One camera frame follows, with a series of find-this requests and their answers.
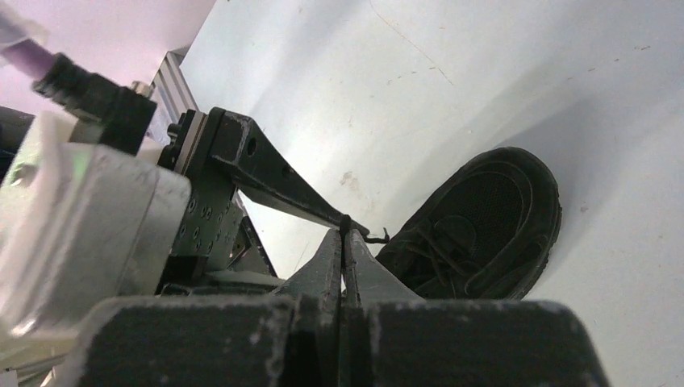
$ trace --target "screw hole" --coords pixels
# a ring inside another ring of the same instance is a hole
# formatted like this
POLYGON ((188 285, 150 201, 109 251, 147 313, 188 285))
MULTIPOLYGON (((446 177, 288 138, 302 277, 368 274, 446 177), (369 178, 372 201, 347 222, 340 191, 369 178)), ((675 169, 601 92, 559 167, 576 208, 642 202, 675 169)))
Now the screw hole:
POLYGON ((192 198, 188 204, 188 212, 192 213, 195 208, 197 208, 197 199, 192 198))
POLYGON ((285 179, 289 179, 290 177, 292 177, 293 174, 294 174, 294 169, 292 169, 292 167, 290 167, 289 165, 282 167, 282 176, 285 179))
POLYGON ((38 168, 34 165, 20 164, 12 175, 10 185, 13 187, 17 185, 28 187, 33 182, 33 179, 35 179, 36 174, 38 174, 38 168))
POLYGON ((254 152, 257 151, 257 139, 250 139, 247 143, 247 156, 254 156, 254 152))

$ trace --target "shoelace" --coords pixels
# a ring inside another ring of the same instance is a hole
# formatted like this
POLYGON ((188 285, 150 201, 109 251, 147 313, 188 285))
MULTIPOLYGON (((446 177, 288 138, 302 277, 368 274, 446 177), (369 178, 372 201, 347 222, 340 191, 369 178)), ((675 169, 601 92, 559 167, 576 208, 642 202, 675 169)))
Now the shoelace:
POLYGON ((437 231, 433 229, 432 225, 428 221, 418 225, 416 231, 418 232, 418 235, 423 238, 423 241, 427 243, 427 248, 422 248, 419 244, 409 244, 407 245, 407 249, 410 252, 414 252, 428 258, 432 262, 432 267, 434 268, 437 278, 442 285, 448 285, 451 283, 453 286, 453 283, 447 279, 444 270, 440 267, 440 261, 445 262, 456 273, 467 279, 470 279, 472 275, 482 270, 482 267, 473 261, 468 251, 460 245, 456 246, 457 255, 460 257, 460 259, 454 260, 449 252, 446 252, 437 243, 434 236, 437 231))

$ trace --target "white floor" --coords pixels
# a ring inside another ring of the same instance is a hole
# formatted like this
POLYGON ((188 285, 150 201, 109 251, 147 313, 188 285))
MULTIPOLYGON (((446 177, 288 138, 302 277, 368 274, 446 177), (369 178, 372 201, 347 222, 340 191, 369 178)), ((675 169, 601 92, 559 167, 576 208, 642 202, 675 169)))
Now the white floor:
MULTIPOLYGON (((182 69, 375 231, 480 152, 534 152, 564 222, 528 298, 580 316, 614 385, 684 385, 683 2, 221 1, 182 69)), ((290 276, 324 229, 247 205, 290 276)))

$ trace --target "screw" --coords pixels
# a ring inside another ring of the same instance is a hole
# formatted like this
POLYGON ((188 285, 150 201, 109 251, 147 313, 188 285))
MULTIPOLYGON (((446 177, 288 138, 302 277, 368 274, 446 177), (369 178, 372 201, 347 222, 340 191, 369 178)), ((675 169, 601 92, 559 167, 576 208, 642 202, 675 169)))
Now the screw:
POLYGON ((15 173, 12 175, 11 186, 15 187, 21 185, 23 187, 28 187, 35 179, 35 175, 38 173, 38 168, 35 165, 30 164, 19 164, 15 173))

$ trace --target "black sneaker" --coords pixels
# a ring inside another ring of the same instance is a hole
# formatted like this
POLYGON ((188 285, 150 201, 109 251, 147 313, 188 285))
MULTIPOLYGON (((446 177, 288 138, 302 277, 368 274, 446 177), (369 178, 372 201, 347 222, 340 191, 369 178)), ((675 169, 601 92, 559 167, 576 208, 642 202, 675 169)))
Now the black sneaker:
POLYGON ((376 258, 423 298, 520 299, 560 225, 551 171, 530 152, 500 148, 451 176, 376 258))

